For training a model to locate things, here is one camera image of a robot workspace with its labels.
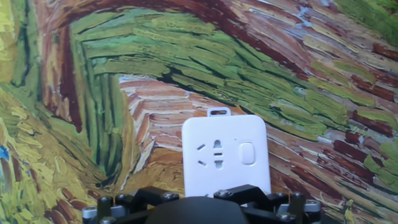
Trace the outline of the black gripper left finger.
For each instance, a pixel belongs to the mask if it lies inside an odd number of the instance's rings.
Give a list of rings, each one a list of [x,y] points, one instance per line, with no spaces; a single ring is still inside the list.
[[[82,222],[115,223],[118,218],[127,218],[133,214],[143,215],[149,210],[149,205],[156,207],[179,198],[178,193],[157,187],[144,187],[136,189],[133,193],[114,197],[104,196],[97,200],[96,205],[82,209]]]

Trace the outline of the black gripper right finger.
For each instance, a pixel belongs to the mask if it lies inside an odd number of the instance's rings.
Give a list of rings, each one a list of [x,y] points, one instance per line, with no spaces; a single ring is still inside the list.
[[[218,190],[214,198],[234,202],[249,223],[321,224],[321,205],[300,192],[265,194],[254,185]]]

